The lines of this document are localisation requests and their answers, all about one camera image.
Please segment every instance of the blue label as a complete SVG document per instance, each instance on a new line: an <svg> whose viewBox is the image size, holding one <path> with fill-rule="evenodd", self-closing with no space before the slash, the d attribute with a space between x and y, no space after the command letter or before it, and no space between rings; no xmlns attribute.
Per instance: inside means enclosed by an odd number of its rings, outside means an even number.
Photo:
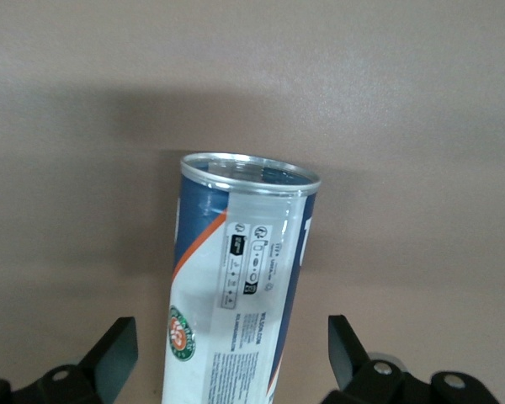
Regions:
<svg viewBox="0 0 505 404"><path fill-rule="evenodd" d="M228 207L228 193L182 176L174 267L204 230Z"/></svg>

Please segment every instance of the orange stripe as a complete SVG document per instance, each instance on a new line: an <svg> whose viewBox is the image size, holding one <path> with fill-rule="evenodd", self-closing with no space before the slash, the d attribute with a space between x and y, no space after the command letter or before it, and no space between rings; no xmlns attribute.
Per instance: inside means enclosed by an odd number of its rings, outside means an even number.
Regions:
<svg viewBox="0 0 505 404"><path fill-rule="evenodd" d="M273 384L273 382L275 381L277 375L279 374L279 370L280 370L280 363L282 362L282 356L280 358L280 361L279 361L279 364L277 365L277 370L275 370L275 373L273 373L273 377L271 378L271 380L269 381L269 385L268 385L268 390L266 391L266 394L269 393L269 390L271 389L271 385Z"/></svg>
<svg viewBox="0 0 505 404"><path fill-rule="evenodd" d="M218 215L214 221L210 223L209 226L205 228L204 231L200 233L200 235L196 238L196 240L193 241L193 244L189 246L189 248L183 253L183 256L179 259L178 264L176 265L176 268L174 269L174 273L172 275L172 281L176 278L176 275L178 275L179 270L183 267L185 262L191 257L191 255L194 254L196 250L202 245L203 242L207 240L209 236L211 236L215 230L219 228L220 225L222 225L226 220L226 209L222 211L220 215Z"/></svg>

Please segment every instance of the green circular logo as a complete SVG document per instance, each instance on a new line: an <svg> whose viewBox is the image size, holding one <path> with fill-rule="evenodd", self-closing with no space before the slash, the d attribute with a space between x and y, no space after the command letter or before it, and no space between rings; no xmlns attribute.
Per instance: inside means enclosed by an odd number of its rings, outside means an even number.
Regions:
<svg viewBox="0 0 505 404"><path fill-rule="evenodd" d="M168 316L168 342L172 353L179 360L189 360L193 356L196 346L193 330L174 306L170 306Z"/></svg>

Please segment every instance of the can opening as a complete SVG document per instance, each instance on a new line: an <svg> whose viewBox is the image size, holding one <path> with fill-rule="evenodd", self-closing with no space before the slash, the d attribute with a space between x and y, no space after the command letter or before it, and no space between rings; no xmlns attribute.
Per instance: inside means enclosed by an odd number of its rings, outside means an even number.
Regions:
<svg viewBox="0 0 505 404"><path fill-rule="evenodd" d="M262 157L227 153L199 153L183 159L183 173L220 189L253 193L277 191L310 194L320 179L304 168Z"/></svg>
<svg viewBox="0 0 505 404"><path fill-rule="evenodd" d="M311 183L309 178L297 173L247 162L209 162L203 167L198 167L198 169L225 178L241 179L242 181L254 183L274 183L278 185L306 185Z"/></svg>

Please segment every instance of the beige wall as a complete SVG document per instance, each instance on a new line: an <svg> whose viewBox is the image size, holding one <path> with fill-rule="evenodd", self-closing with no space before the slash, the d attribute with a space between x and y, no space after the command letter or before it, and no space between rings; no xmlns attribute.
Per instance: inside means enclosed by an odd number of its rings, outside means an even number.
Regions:
<svg viewBox="0 0 505 404"><path fill-rule="evenodd" d="M0 376L133 314L119 401L158 402L188 150L323 178L277 403L335 387L340 312L505 402L505 0L0 2Z"/></svg>

